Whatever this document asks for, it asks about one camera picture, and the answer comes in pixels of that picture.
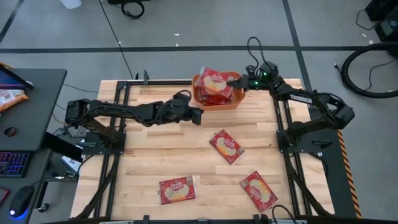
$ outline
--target monitor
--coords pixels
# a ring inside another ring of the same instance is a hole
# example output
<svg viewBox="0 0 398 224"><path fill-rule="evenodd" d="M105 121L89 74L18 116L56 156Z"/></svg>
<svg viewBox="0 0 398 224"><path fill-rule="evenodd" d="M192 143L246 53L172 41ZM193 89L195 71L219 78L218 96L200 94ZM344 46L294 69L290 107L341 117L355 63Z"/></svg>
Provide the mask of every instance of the monitor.
<svg viewBox="0 0 398 224"><path fill-rule="evenodd" d="M0 65L0 90L25 90L27 88L33 89L33 85Z"/></svg>

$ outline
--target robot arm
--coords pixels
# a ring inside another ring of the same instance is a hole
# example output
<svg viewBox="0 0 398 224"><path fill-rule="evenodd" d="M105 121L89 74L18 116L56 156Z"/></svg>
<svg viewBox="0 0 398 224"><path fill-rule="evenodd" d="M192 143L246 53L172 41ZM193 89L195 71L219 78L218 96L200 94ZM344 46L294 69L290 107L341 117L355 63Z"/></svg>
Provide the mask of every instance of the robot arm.
<svg viewBox="0 0 398 224"><path fill-rule="evenodd" d="M296 146L300 138L309 132L325 128L343 129L355 116L352 108L345 102L331 93L318 93L296 89L285 83L279 76L277 65L272 62L263 63L259 69L259 75L255 74L255 67L246 67L248 75L243 75L239 80L228 83L233 88L243 88L244 90L267 90L271 97L278 101L294 100L309 105L316 106L321 118L313 121L295 121L286 130L285 140L290 146Z"/></svg>
<svg viewBox="0 0 398 224"><path fill-rule="evenodd" d="M92 133L97 134L102 140L118 143L118 132L112 127L103 126L95 120L98 116L133 119L145 127L154 124L179 123L191 121L196 125L201 123L203 110L189 106L191 96L180 91L167 102L156 101L138 106L118 105L101 102L99 100L69 101L65 122L70 126L83 126Z"/></svg>

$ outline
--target computer mouse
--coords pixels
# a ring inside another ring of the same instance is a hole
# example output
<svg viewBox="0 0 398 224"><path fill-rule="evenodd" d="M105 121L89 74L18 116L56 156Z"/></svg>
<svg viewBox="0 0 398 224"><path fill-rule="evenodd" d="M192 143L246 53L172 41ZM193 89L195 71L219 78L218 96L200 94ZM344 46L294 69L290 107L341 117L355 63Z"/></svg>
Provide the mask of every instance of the computer mouse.
<svg viewBox="0 0 398 224"><path fill-rule="evenodd" d="M10 215L20 217L29 206L34 192L33 186L21 187L11 200Z"/></svg>

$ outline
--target orange stripe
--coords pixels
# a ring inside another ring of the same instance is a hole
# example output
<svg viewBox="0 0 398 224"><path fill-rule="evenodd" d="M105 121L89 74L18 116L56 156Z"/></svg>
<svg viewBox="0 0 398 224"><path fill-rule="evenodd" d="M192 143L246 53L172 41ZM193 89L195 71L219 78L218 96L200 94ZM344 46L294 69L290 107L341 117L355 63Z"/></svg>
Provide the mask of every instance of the orange stripe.
<svg viewBox="0 0 398 224"><path fill-rule="evenodd" d="M345 148L345 147L341 146L341 150L342 150L345 154L347 154L347 151L346 151L346 148Z"/></svg>
<svg viewBox="0 0 398 224"><path fill-rule="evenodd" d="M349 179L353 179L353 176L351 175L351 174L349 174L349 173L347 173L347 177L349 178Z"/></svg>
<svg viewBox="0 0 398 224"><path fill-rule="evenodd" d="M349 174L349 175L351 175L351 170L349 169L349 167L347 167L347 166L345 166L346 167L346 171L347 171L347 173Z"/></svg>
<svg viewBox="0 0 398 224"><path fill-rule="evenodd" d="M351 181L348 181L348 184L355 190L355 185L354 185L354 183L353 182L351 182Z"/></svg>
<svg viewBox="0 0 398 224"><path fill-rule="evenodd" d="M343 157L348 161L347 153L343 151Z"/></svg>
<svg viewBox="0 0 398 224"><path fill-rule="evenodd" d="M344 163L349 167L349 162L348 162L348 160L346 160L346 159L343 158L343 161L344 161Z"/></svg>
<svg viewBox="0 0 398 224"><path fill-rule="evenodd" d="M356 198L353 197L353 201L357 204L359 204L358 200Z"/></svg>
<svg viewBox="0 0 398 224"><path fill-rule="evenodd" d="M353 189L350 189L350 191L351 191L351 194L353 194L355 197L357 197L357 198L358 198L358 196L356 196L356 192L355 192L355 190L353 190Z"/></svg>
<svg viewBox="0 0 398 224"><path fill-rule="evenodd" d="M343 146L344 148L346 147L346 146L344 145L344 142L343 142L341 139L339 139L338 141L340 142L340 145L341 145L341 146Z"/></svg>
<svg viewBox="0 0 398 224"><path fill-rule="evenodd" d="M361 210L359 209L358 206L354 205L354 208L355 208L355 210L356 210L357 212L361 212Z"/></svg>

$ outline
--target caution tape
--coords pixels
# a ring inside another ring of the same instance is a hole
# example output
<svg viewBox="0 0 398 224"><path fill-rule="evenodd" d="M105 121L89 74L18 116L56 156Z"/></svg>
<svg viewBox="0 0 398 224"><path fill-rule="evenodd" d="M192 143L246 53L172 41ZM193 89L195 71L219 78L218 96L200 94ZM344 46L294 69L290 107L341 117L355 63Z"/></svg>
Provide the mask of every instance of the caution tape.
<svg viewBox="0 0 398 224"><path fill-rule="evenodd" d="M343 140L343 135L341 133L341 130L337 130L337 135L338 135L338 140L340 142L341 153L343 155L343 161L344 161L344 165L345 165L345 169L346 169L346 173L347 173L349 189L350 189L351 195L353 197L354 209L355 209L356 217L357 218L362 218L361 210L359 209L358 196L356 195L356 191L355 191L353 175L352 175L352 172L351 172L351 168L349 167L346 146L344 145L344 140Z"/></svg>

